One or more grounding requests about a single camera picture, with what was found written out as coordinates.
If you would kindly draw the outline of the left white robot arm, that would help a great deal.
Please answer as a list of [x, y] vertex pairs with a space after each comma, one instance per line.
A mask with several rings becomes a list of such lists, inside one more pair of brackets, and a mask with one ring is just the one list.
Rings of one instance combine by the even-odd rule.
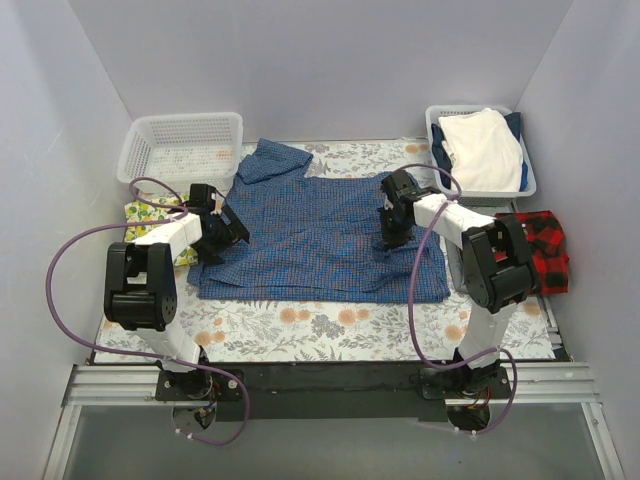
[[179, 217], [133, 242], [112, 244], [107, 252], [104, 312], [106, 318], [142, 338], [159, 356], [171, 388], [193, 400], [212, 394], [213, 374], [200, 367], [208, 362], [202, 347], [186, 333], [178, 320], [175, 259], [187, 248], [196, 251], [206, 266], [224, 262], [222, 253], [249, 231], [207, 184], [190, 186], [189, 199]]

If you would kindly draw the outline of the blue checkered long sleeve shirt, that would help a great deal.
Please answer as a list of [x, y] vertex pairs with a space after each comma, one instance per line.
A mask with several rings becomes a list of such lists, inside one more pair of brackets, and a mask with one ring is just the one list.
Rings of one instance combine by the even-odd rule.
[[260, 139], [239, 164], [226, 203], [250, 233], [198, 263], [187, 280], [206, 300], [404, 303], [419, 241], [383, 247], [387, 171], [356, 178], [306, 174], [312, 153]]

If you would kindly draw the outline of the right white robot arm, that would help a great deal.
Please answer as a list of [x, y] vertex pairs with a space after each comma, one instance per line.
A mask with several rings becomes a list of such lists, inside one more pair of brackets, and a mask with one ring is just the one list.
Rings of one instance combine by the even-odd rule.
[[381, 181], [385, 249], [405, 245], [415, 226], [438, 234], [462, 254], [462, 276], [472, 301], [467, 331], [449, 363], [422, 356], [422, 381], [431, 388], [475, 397], [499, 375], [509, 321], [540, 282], [526, 235], [512, 215], [492, 217], [459, 204], [459, 194], [422, 188], [401, 167]]

